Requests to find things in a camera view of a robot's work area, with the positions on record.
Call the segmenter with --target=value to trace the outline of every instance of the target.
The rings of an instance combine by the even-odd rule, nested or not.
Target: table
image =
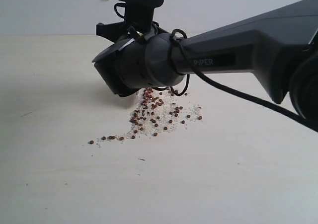
[[[317,223],[318,135],[194,75],[180,104],[202,121],[88,145],[131,127],[91,63],[107,46],[0,38],[1,224]],[[268,99],[251,74],[211,77]]]

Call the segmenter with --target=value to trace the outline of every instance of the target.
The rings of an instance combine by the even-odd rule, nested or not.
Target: white powder
[[[164,102],[163,105],[161,106],[157,106],[155,109],[151,109],[151,104],[155,104],[157,101],[151,102],[150,100],[148,101],[148,109],[144,109],[144,106],[142,105],[142,102],[144,101],[143,98],[143,94],[144,91],[139,92],[138,93],[138,103],[136,104],[135,109],[131,112],[131,117],[129,120],[131,120],[131,118],[134,117],[134,114],[137,113],[136,111],[139,111],[139,113],[137,113],[139,116],[141,117],[145,117],[146,120],[140,119],[137,120],[140,125],[136,125],[134,123],[132,123],[131,129],[126,132],[125,134],[118,134],[116,135],[116,139],[115,140],[109,140],[108,138],[106,140],[103,140],[102,138],[98,138],[97,139],[97,145],[100,148],[101,147],[101,143],[103,142],[118,142],[118,139],[120,137],[124,137],[125,140],[126,139],[131,139],[132,136],[135,136],[136,139],[142,139],[143,137],[154,137],[154,133],[164,133],[164,132],[173,132],[175,131],[179,126],[186,126],[186,124],[188,122],[193,122],[193,121],[199,121],[198,117],[202,116],[201,114],[201,107],[199,105],[191,105],[190,102],[188,102],[188,106],[184,107],[182,109],[179,109],[179,113],[178,116],[175,117],[175,113],[173,113],[172,115],[170,115],[170,112],[173,112],[176,110],[176,107],[180,107],[178,105],[178,96],[171,96],[171,94],[169,93],[168,90],[165,91],[156,91],[153,90],[153,92],[151,92],[151,95],[153,97],[158,97],[159,99],[162,99],[162,101]],[[154,119],[156,121],[156,123],[153,123],[151,121],[151,118]]]

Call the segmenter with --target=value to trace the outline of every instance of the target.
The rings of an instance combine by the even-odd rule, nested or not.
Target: white table surface
[[[180,103],[202,122],[88,145],[130,128],[91,63],[108,45],[0,38],[0,224],[318,223],[318,134],[194,75]],[[250,74],[211,77],[268,99]]]

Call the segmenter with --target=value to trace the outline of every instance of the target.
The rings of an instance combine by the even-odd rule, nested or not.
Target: robotic arm
[[[120,1],[125,3],[117,3],[115,12],[124,21],[96,26],[96,34],[114,44],[93,60],[114,94],[172,87],[185,76],[187,88],[189,75],[196,74],[318,132],[318,0],[302,0],[191,38],[178,29],[169,33],[153,21],[163,0]],[[125,14],[117,7],[124,7]],[[211,73],[253,73],[274,103],[280,104],[289,92],[298,114],[204,75]]]

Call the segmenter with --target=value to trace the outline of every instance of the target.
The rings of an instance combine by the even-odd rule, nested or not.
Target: white wall
[[[155,20],[167,30],[199,33],[299,0],[165,0]],[[0,0],[0,36],[95,34],[119,21],[116,0]]]

